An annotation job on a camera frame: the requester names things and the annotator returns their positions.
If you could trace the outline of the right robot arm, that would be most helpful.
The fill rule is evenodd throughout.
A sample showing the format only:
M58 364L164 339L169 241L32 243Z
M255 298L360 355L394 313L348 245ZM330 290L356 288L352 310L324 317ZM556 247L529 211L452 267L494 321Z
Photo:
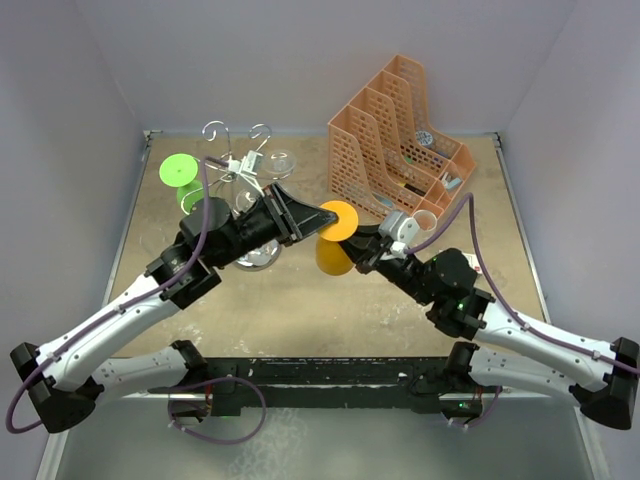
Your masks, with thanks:
M452 389L529 390L566 400L600 425L631 428L637 342L592 339L514 310L497 292L476 287L476 271L456 248L422 261L375 226L357 228L339 246L358 272L376 272L428 307L427 319L455 339L444 369Z

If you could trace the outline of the clear wine glass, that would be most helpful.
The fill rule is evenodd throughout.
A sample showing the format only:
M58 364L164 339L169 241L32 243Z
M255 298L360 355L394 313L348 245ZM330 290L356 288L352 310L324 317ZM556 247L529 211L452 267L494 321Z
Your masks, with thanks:
M289 177L297 165L297 157L289 150L277 149L267 152L261 163L261 172L269 179Z
M236 196L236 209L239 213L247 211L256 201L257 194L254 191L242 190ZM259 271L271 266L279 257L281 247L275 240L249 251L240 257L235 265L246 271Z

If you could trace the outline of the pink tinted wine glass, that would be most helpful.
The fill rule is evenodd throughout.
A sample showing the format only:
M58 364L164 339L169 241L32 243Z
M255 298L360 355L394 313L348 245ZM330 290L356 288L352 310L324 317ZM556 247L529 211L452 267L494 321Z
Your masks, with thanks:
M438 219L436 215L429 210L417 210L412 217L420 229L425 232L430 232L437 228Z

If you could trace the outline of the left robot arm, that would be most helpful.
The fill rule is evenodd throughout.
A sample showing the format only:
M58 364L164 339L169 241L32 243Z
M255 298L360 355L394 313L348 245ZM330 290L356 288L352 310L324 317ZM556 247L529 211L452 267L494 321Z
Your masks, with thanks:
M120 296L59 338L12 351L23 381L18 393L28 395L39 417L35 424L60 433L112 399L201 388L207 363L189 341L134 358L113 355L220 284L220 269L272 240L290 246L337 220L336 213L299 201L276 183L238 216L225 200L204 196L181 220L174 242Z

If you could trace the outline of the orange plastic goblet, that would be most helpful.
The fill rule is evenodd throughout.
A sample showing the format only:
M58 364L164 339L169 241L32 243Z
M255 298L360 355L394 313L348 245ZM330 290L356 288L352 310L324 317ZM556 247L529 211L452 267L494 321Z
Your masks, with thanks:
M340 242L355 233L359 223L358 213L349 203L340 200L327 201L321 207L335 213L338 219L319 232L315 246L316 265L327 275L341 276L354 266Z

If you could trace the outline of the green plastic goblet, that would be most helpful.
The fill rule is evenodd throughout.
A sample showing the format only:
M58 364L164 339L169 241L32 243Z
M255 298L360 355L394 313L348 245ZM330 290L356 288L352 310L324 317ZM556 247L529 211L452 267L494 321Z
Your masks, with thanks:
M184 214L203 198L199 180L199 162L191 155L175 153L166 157L159 168L160 180L176 190L176 201Z

